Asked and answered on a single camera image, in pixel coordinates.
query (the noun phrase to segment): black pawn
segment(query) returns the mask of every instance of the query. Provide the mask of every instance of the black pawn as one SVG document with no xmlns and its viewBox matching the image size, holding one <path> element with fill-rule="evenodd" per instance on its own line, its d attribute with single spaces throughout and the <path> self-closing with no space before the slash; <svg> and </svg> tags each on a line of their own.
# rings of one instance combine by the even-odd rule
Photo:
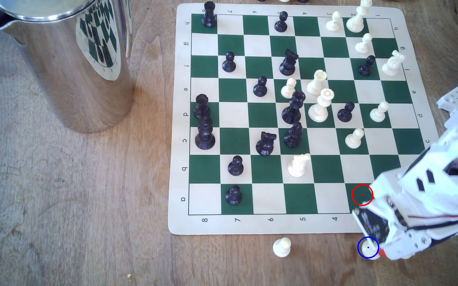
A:
<svg viewBox="0 0 458 286">
<path fill-rule="evenodd" d="M 289 106 L 282 110 L 282 119 L 287 124 L 295 124 L 301 119 L 300 107 L 303 106 L 305 94 L 302 91 L 295 91 L 289 100 Z"/>
<path fill-rule="evenodd" d="M 199 119 L 199 133 L 195 136 L 195 145 L 201 150 L 209 150 L 215 145 L 215 136 L 213 135 L 213 121 L 210 117 Z"/>
<path fill-rule="evenodd" d="M 232 186 L 229 191 L 226 192 L 226 202 L 230 205 L 238 205 L 241 203 L 242 198 L 241 189 L 237 185 Z"/>
<path fill-rule="evenodd" d="M 353 118 L 353 114 L 351 114 L 353 109 L 355 109 L 355 104 L 353 102 L 347 102 L 344 109 L 337 112 L 337 118 L 342 122 L 348 122 Z"/>
<path fill-rule="evenodd" d="M 213 3 L 213 1 L 204 3 L 204 16 L 202 17 L 202 24 L 208 28 L 217 25 L 217 18 L 215 17 L 215 3 Z"/>
<path fill-rule="evenodd" d="M 268 89 L 266 88 L 266 82 L 267 80 L 264 76 L 261 76 L 258 79 L 258 84 L 256 84 L 254 86 L 254 89 L 252 90 L 256 96 L 263 97 L 266 95 L 266 93 L 268 92 Z"/>
<path fill-rule="evenodd" d="M 261 139 L 256 144 L 256 151 L 262 156 L 268 156 L 273 152 L 273 140 L 277 139 L 276 134 L 261 132 Z"/>
<path fill-rule="evenodd" d="M 283 33 L 285 30 L 288 29 L 288 25 L 286 24 L 286 20 L 288 19 L 288 13 L 286 11 L 282 11 L 278 16 L 278 21 L 275 23 L 275 30 L 277 32 Z"/>
<path fill-rule="evenodd" d="M 358 73 L 363 76 L 369 76 L 372 73 L 372 65 L 376 61 L 376 57 L 369 55 L 365 60 L 365 63 L 358 67 Z"/>
<path fill-rule="evenodd" d="M 284 136 L 284 144 L 289 148 L 296 148 L 300 146 L 301 134 L 303 133 L 303 127 L 300 122 L 296 122 L 291 127 L 288 133 Z"/>
<path fill-rule="evenodd" d="M 193 114 L 197 119 L 210 116 L 211 111 L 210 107 L 208 106 L 208 97 L 205 94 L 199 94 L 195 97 L 195 107 Z"/>
<path fill-rule="evenodd" d="M 234 156 L 227 166 L 227 171 L 233 176 L 241 175 L 243 173 L 243 159 L 238 155 Z"/>
<path fill-rule="evenodd" d="M 226 53 L 226 60 L 222 63 L 222 69 L 226 72 L 234 72 L 236 63 L 234 62 L 234 53 L 228 51 Z"/>
</svg>

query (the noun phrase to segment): wood grain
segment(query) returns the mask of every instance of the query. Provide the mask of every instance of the wood grain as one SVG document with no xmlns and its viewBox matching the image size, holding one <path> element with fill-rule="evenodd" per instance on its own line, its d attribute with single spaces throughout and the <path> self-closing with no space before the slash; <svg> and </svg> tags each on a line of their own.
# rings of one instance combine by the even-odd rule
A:
<svg viewBox="0 0 458 286">
<path fill-rule="evenodd" d="M 369 261 L 355 249 L 361 234 L 287 235 L 292 251 L 278 258 L 282 235 L 169 232 L 175 12 L 186 2 L 132 1 L 135 104 L 99 133 L 59 123 L 0 33 L 0 285 L 458 285 L 458 236 L 408 260 Z M 448 115 L 435 102 L 458 86 L 458 0 L 373 3 L 404 11 L 441 134 Z"/>
</svg>

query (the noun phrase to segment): chess piece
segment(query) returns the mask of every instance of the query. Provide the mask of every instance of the chess piece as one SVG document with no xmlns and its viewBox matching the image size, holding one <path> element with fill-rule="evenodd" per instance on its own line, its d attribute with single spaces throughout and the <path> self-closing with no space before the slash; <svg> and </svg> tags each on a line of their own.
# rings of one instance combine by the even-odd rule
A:
<svg viewBox="0 0 458 286">
<path fill-rule="evenodd" d="M 331 21 L 326 23 L 326 29 L 330 32 L 336 32 L 339 29 L 338 21 L 342 17 L 339 11 L 335 11 L 333 15 L 331 15 Z"/>
<path fill-rule="evenodd" d="M 301 177 L 305 174 L 307 161 L 310 160 L 310 154 L 295 155 L 293 160 L 288 164 L 288 172 L 293 177 Z"/>
<path fill-rule="evenodd" d="M 282 94 L 285 98 L 292 98 L 293 93 L 296 91 L 294 88 L 296 87 L 296 80 L 292 77 L 288 78 L 288 81 L 280 90 L 280 94 Z"/>
<path fill-rule="evenodd" d="M 385 119 L 385 112 L 388 110 L 389 104 L 386 101 L 383 101 L 379 104 L 378 108 L 371 110 L 370 116 L 371 119 L 375 122 L 381 122 Z"/>
<path fill-rule="evenodd" d="M 316 70 L 314 79 L 307 84 L 307 91 L 309 94 L 318 96 L 323 89 L 323 81 L 326 80 L 326 72 L 323 70 Z"/>
<path fill-rule="evenodd" d="M 309 108 L 309 117 L 315 122 L 323 122 L 328 118 L 328 110 L 331 100 L 335 94 L 329 88 L 323 88 L 321 95 L 318 96 L 318 102 Z"/>
<path fill-rule="evenodd" d="M 363 137 L 364 133 L 363 133 L 363 129 L 361 128 L 356 128 L 355 131 L 353 131 L 352 134 L 349 134 L 348 136 L 346 136 L 346 145 L 349 147 L 349 148 L 352 148 L 352 149 L 356 149 L 358 147 L 360 147 L 361 145 L 361 139 Z"/>
<path fill-rule="evenodd" d="M 293 97 L 289 101 L 289 106 L 282 110 L 282 119 L 287 124 L 295 124 L 300 121 L 301 113 L 300 108 L 303 106 L 305 94 L 301 91 L 295 91 Z"/>
<path fill-rule="evenodd" d="M 388 61 L 383 65 L 381 70 L 387 76 L 395 76 L 398 73 L 398 68 L 406 59 L 405 55 L 402 55 L 397 50 L 393 50 L 391 52 L 392 56 L 388 59 Z"/>
<path fill-rule="evenodd" d="M 277 139 L 277 134 L 261 131 L 261 139 L 256 144 L 256 151 L 261 156 L 268 156 L 273 152 L 273 141 Z"/>
</svg>

